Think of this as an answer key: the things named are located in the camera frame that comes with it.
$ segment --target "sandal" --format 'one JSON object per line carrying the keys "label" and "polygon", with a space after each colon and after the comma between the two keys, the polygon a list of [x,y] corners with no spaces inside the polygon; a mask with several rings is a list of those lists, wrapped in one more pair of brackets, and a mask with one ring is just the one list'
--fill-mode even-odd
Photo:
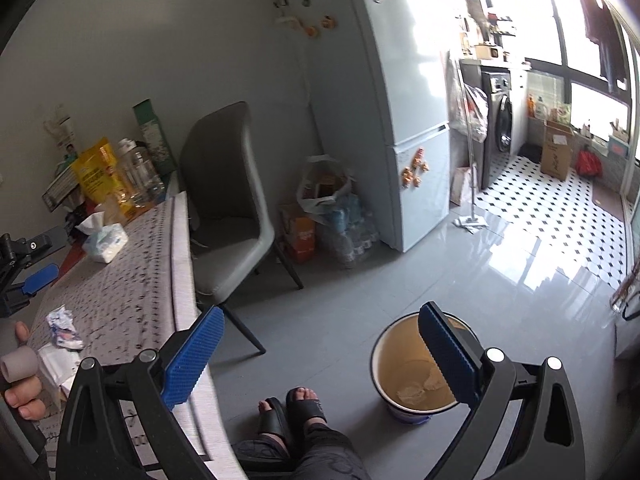
{"label": "sandal", "polygon": [[271,433],[279,436],[287,446],[287,450],[295,446],[293,435],[287,423],[287,417],[284,413],[282,403],[275,397],[265,399],[270,410],[260,412],[258,419],[258,433]]}
{"label": "sandal", "polygon": [[298,388],[293,388],[287,393],[287,418],[296,441],[304,442],[305,422],[316,416],[326,422],[326,417],[318,399],[295,399],[297,390]]}

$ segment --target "chair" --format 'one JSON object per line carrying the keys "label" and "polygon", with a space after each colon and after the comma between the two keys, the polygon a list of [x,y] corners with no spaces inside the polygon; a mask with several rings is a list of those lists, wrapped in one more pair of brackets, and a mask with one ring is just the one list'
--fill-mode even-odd
{"label": "chair", "polygon": [[180,154],[180,175],[200,225],[191,233],[198,306],[217,305],[260,351],[264,346],[226,306],[238,285],[273,250],[304,285],[275,240],[250,139],[245,102],[201,118]]}

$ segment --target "foot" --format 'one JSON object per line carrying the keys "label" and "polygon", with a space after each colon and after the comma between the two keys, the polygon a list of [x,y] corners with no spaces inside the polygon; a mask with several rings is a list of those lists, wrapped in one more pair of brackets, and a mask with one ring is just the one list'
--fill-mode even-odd
{"label": "foot", "polygon": [[[269,410],[272,410],[273,408],[269,405],[269,403],[266,400],[261,400],[258,403],[258,411],[260,413],[263,412],[268,412]],[[268,436],[269,438],[272,438],[273,440],[275,440],[278,444],[280,444],[280,447],[282,449],[284,449],[285,453],[288,455],[289,454],[289,450],[287,449],[287,445],[284,443],[284,441],[277,435],[273,434],[273,433],[261,433],[261,435],[264,436]]]}
{"label": "foot", "polygon": [[[296,400],[305,400],[305,399],[318,400],[318,396],[316,395],[315,391],[311,390],[310,388],[297,388],[296,392],[293,395],[293,398]],[[314,416],[305,422],[304,424],[305,430],[307,430],[308,427],[311,426],[312,424],[324,424],[326,426],[326,421],[324,420],[324,418],[320,418],[319,416]]]}

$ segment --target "glossy floor tile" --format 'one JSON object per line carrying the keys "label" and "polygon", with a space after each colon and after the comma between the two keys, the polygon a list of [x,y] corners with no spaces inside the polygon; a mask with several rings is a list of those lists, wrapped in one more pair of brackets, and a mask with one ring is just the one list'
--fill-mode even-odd
{"label": "glossy floor tile", "polygon": [[624,223],[592,202],[593,184],[571,168],[564,182],[517,157],[478,205],[540,238],[617,288],[626,275]]}
{"label": "glossy floor tile", "polygon": [[[578,405],[589,479],[606,467],[628,430],[616,403],[623,366],[614,362],[611,286],[562,251],[513,223],[485,213],[489,227],[471,235],[451,224],[457,209],[407,254],[384,246],[356,269],[318,254],[299,266],[296,290],[268,261],[228,302],[267,347],[254,348],[228,326],[212,359],[220,408],[231,440],[249,437],[257,403],[307,385],[329,423],[351,437],[374,480],[423,479],[464,421],[457,406],[427,424],[393,420],[369,377],[377,336],[393,320],[433,300],[467,322],[482,345],[513,360],[559,357]],[[510,406],[477,478],[495,470],[516,420]]]}

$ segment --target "chair leg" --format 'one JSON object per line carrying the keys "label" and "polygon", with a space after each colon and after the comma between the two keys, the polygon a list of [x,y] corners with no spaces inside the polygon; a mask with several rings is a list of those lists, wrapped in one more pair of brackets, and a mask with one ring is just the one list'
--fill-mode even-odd
{"label": "chair leg", "polygon": [[284,265],[284,268],[287,269],[289,276],[291,276],[293,281],[296,282],[296,285],[298,286],[299,290],[302,290],[303,288],[305,288],[305,285],[303,285],[302,280],[300,280],[300,277],[298,276],[296,269],[293,267],[291,260],[289,260],[287,255],[282,251],[278,243],[274,242],[271,247],[273,248],[274,251],[276,251],[278,258]]}
{"label": "chair leg", "polygon": [[267,353],[267,349],[264,346],[262,346],[262,343],[258,341],[258,338],[254,335],[254,333],[251,332],[251,330],[249,330],[242,321],[240,321],[240,318],[236,316],[236,314],[234,314],[228,309],[225,303],[220,303],[218,306],[220,307],[220,309],[222,309],[222,312],[224,312],[225,317],[231,323],[233,323],[236,326],[236,328],[240,331],[240,333],[245,338],[247,338],[251,342],[251,344],[254,345],[260,351],[260,355]]}

